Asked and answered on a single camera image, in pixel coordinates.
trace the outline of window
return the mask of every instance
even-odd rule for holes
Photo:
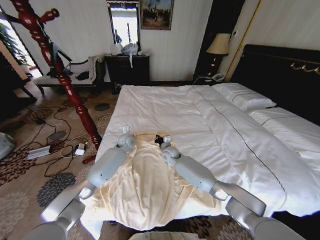
[[[114,43],[125,46],[139,42],[139,2],[107,0]]]
[[[6,14],[0,7],[0,39],[19,65],[24,65],[24,71],[28,77],[38,78],[42,76],[27,48],[20,40],[16,30],[7,20]]]

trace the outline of lamp shade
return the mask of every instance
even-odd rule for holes
[[[209,54],[226,55],[229,53],[230,33],[217,33],[210,47],[207,49]]]

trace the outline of table lamp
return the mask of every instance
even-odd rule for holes
[[[210,72],[208,72],[208,76],[217,73],[223,56],[228,55],[230,35],[230,33],[217,33],[210,47],[206,50],[208,54],[215,55],[212,62],[209,63]]]

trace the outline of floral rug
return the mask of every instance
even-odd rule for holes
[[[63,88],[45,88],[45,96],[41,96],[32,83],[27,84],[27,89],[37,97],[37,102],[0,122],[0,132],[11,135],[16,141],[13,152],[0,160],[0,240],[23,239],[41,224],[40,214],[44,208],[67,186],[86,177],[93,162],[82,164],[82,160],[97,152],[88,134],[80,136],[86,131]],[[108,89],[101,92],[81,89],[79,94],[103,136],[118,96]],[[79,143],[87,143],[84,155],[70,157]],[[51,145],[50,155],[25,159],[29,150],[47,145]],[[197,233],[207,240],[252,239],[247,230],[228,216],[173,220],[153,231]],[[134,233],[137,233],[134,229],[106,221],[100,239],[128,240]],[[78,222],[68,232],[68,239],[89,240],[92,237]]]

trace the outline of framed painting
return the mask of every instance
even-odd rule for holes
[[[140,0],[141,29],[171,30],[174,0]]]

